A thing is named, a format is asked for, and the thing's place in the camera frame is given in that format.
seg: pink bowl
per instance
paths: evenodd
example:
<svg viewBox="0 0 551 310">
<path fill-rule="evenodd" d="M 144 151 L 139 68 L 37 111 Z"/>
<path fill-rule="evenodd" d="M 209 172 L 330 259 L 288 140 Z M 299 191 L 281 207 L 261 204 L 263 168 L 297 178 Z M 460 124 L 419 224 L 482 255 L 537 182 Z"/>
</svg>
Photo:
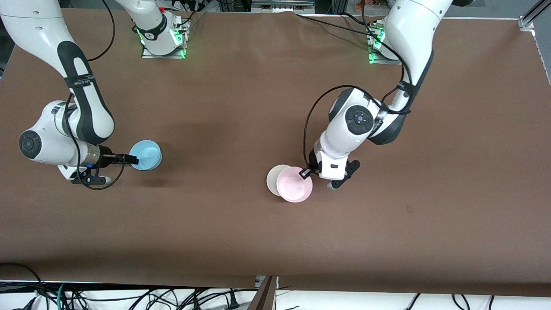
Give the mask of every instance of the pink bowl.
<svg viewBox="0 0 551 310">
<path fill-rule="evenodd" d="M 304 180 L 300 167 L 289 167 L 277 177 L 277 190 L 281 197 L 289 202 L 301 202 L 312 193 L 312 178 Z"/>
</svg>

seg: black strap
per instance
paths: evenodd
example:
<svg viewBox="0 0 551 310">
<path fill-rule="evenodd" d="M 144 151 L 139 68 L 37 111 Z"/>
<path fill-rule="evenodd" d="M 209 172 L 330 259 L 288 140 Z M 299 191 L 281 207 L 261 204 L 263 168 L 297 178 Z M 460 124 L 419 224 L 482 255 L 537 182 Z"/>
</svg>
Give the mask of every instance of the black strap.
<svg viewBox="0 0 551 310">
<path fill-rule="evenodd" d="M 417 83 L 417 85 L 413 86 L 410 83 L 406 81 L 400 81 L 398 83 L 398 89 L 403 90 L 404 92 L 410 94 L 410 95 L 417 95 L 419 93 L 419 88 L 421 88 L 421 83 Z"/>
<path fill-rule="evenodd" d="M 388 111 L 390 111 L 390 109 L 388 108 L 388 105 L 386 105 L 384 102 L 381 102 L 381 108 L 379 109 L 379 112 L 375 117 L 375 121 L 373 122 L 373 129 L 369 133 L 368 137 L 371 137 L 371 135 L 374 134 L 377 131 L 377 129 L 379 129 L 379 127 L 381 127 L 382 120 L 388 114 Z"/>
<path fill-rule="evenodd" d="M 166 25 L 167 25 L 166 15 L 165 14 L 161 14 L 161 15 L 163 16 L 163 20 L 157 27 L 153 29 L 145 30 L 140 27 L 136 27 L 138 28 L 138 31 L 142 35 L 142 37 L 144 37 L 149 41 L 155 41 L 157 39 L 157 36 L 159 36 L 161 33 L 163 33 L 163 31 L 165 31 Z"/>
<path fill-rule="evenodd" d="M 68 88 L 83 88 L 95 82 L 94 74 L 83 74 L 81 76 L 70 76 L 65 78 L 65 84 Z"/>
</svg>

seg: white robotic arm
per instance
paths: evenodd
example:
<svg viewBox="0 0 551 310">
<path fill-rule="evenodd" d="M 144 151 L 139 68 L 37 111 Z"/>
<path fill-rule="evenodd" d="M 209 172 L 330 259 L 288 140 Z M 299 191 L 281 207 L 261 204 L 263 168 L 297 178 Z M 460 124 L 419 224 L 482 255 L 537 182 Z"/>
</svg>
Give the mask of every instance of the white robotic arm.
<svg viewBox="0 0 551 310">
<path fill-rule="evenodd" d="M 57 165 L 68 180 L 90 167 L 119 163 L 109 148 L 99 145 L 111 136 L 115 123 L 57 0 L 0 0 L 0 17 L 14 42 L 57 70 L 74 96 L 74 103 L 57 100 L 46 105 L 36 124 L 19 139 L 23 155 Z M 96 179 L 109 183 L 108 177 Z"/>
<path fill-rule="evenodd" d="M 15 44 L 65 78 L 78 107 L 69 117 L 75 137 L 92 144 L 107 140 L 115 123 L 86 57 L 67 30 L 57 1 L 0 0 L 0 16 Z"/>
<path fill-rule="evenodd" d="M 433 57 L 433 36 L 452 0 L 398 0 L 385 21 L 385 44 L 406 71 L 387 106 L 358 88 L 343 91 L 329 110 L 329 125 L 310 153 L 310 169 L 338 188 L 359 167 L 348 155 L 366 139 L 382 145 L 396 139 Z"/>
</svg>

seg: table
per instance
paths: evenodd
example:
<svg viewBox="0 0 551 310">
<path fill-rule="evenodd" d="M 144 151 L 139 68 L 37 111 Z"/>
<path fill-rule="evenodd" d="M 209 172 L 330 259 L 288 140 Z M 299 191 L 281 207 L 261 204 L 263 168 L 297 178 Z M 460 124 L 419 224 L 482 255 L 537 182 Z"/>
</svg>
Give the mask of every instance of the table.
<svg viewBox="0 0 551 310">
<path fill-rule="evenodd" d="M 63 13 L 86 55 L 104 49 L 107 12 Z M 551 88 L 516 21 L 442 21 L 399 138 L 352 153 L 362 167 L 338 191 L 314 179 L 290 204 L 265 177 L 303 165 L 316 98 L 339 84 L 381 98 L 400 68 L 370 65 L 365 36 L 293 13 L 207 14 L 185 60 L 143 60 L 130 18 L 114 15 L 115 43 L 91 63 L 116 123 L 104 145 L 151 139 L 163 162 L 93 193 L 23 157 L 21 132 L 68 92 L 16 47 L 0 83 L 0 260 L 46 280 L 250 287 L 274 274 L 295 289 L 551 295 Z"/>
</svg>

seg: power cord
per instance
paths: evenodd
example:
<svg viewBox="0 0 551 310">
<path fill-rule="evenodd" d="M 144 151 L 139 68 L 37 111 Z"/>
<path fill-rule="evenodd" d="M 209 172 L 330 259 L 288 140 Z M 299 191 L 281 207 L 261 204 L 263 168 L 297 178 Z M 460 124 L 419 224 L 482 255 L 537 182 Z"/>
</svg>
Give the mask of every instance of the power cord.
<svg viewBox="0 0 551 310">
<path fill-rule="evenodd" d="M 467 301 L 467 298 L 465 297 L 465 295 L 461 294 L 461 297 L 463 297 L 463 300 L 465 301 L 465 304 L 467 305 L 467 309 L 466 310 L 471 310 L 471 307 L 469 306 L 469 302 Z M 461 309 L 461 310 L 465 310 L 463 307 L 461 307 L 458 303 L 457 303 L 457 300 L 455 300 L 455 294 L 452 294 L 451 295 L 451 299 L 453 300 L 453 303 L 457 306 L 457 308 Z"/>
<path fill-rule="evenodd" d="M 32 273 L 33 276 L 38 281 L 38 284 L 39 284 L 40 288 L 42 289 L 42 293 L 46 297 L 46 309 L 50 310 L 50 302 L 48 301 L 48 291 L 46 290 L 46 287 L 44 286 L 44 283 L 42 282 L 42 279 L 40 279 L 38 274 L 31 267 L 29 267 L 27 265 L 23 265 L 23 264 L 19 264 L 19 263 L 11 263 L 11 262 L 0 263 L 0 266 L 20 267 L 20 268 L 26 269 L 28 272 Z"/>
<path fill-rule="evenodd" d="M 73 131 L 71 130 L 71 126 L 69 125 L 69 118 L 67 117 L 67 110 L 68 110 L 68 107 L 69 107 L 69 101 L 73 98 L 73 93 L 71 93 L 69 95 L 69 98 L 67 98 L 67 101 L 65 102 L 65 111 L 64 111 L 64 120 L 65 120 L 65 126 L 67 127 L 67 131 L 69 131 L 69 135 L 71 136 L 71 139 L 73 139 L 73 143 L 75 145 L 75 147 L 77 148 L 77 178 L 78 180 L 80 181 L 80 183 L 86 187 L 87 189 L 91 189 L 91 190 L 104 190 L 104 189 L 108 189 L 110 188 L 111 186 L 113 186 L 117 181 L 118 179 L 121 177 L 122 175 L 122 172 L 124 171 L 125 169 L 125 155 L 122 156 L 122 165 L 121 165 L 121 170 L 119 171 L 117 177 L 113 180 L 113 182 L 101 187 L 101 188 L 94 188 L 88 184 L 86 184 L 85 182 L 82 181 L 82 177 L 80 176 L 80 147 L 78 146 L 78 142 L 77 142 L 77 139 L 74 137 L 73 135 Z"/>
<path fill-rule="evenodd" d="M 233 310 L 239 308 L 237 299 L 235 299 L 235 292 L 233 288 L 230 288 L 230 304 L 228 305 L 228 310 Z"/>
<path fill-rule="evenodd" d="M 419 296 L 421 296 L 421 293 L 415 294 L 415 297 L 413 297 L 413 300 L 409 304 L 409 307 L 406 308 L 406 310 L 412 310 L 413 305 L 415 305 L 415 302 L 417 301 L 417 298 L 419 298 Z"/>
<path fill-rule="evenodd" d="M 494 303 L 495 295 L 490 296 L 490 303 L 488 304 L 488 310 L 491 310 L 491 304 Z"/>
<path fill-rule="evenodd" d="M 111 48 L 111 46 L 113 45 L 113 42 L 115 41 L 115 19 L 113 18 L 113 13 L 111 12 L 111 9 L 109 8 L 109 6 L 107 5 L 107 3 L 105 2 L 105 0 L 101 0 L 104 5 L 105 5 L 105 8 L 107 9 L 107 11 L 109 12 L 109 16 L 111 17 L 111 24 L 113 25 L 113 35 L 111 36 L 111 42 L 109 43 L 109 45 L 107 46 L 107 48 L 101 52 L 101 54 L 97 55 L 96 57 L 94 58 L 91 58 L 91 59 L 87 59 L 89 62 L 90 61 L 94 61 L 94 60 L 97 60 L 99 59 L 101 56 L 105 55 L 105 53 L 107 53 L 107 51 Z"/>
</svg>

